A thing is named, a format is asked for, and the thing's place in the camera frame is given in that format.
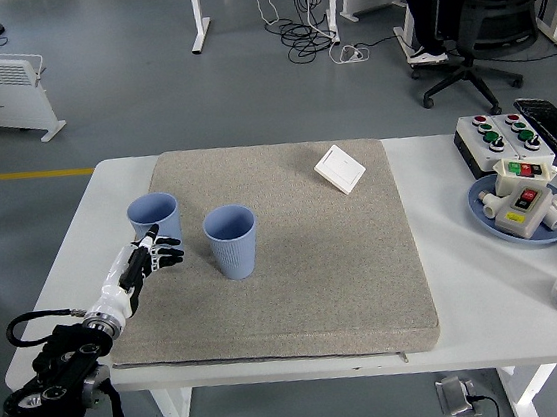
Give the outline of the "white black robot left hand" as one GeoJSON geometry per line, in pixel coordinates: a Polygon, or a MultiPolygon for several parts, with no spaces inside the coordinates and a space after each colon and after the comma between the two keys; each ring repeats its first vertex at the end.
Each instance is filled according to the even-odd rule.
{"type": "Polygon", "coordinates": [[[183,261],[181,240],[158,231],[159,225],[152,225],[143,237],[119,252],[101,287],[100,298],[85,314],[90,327],[107,323],[122,330],[139,306],[144,280],[153,272],[183,261]]]}

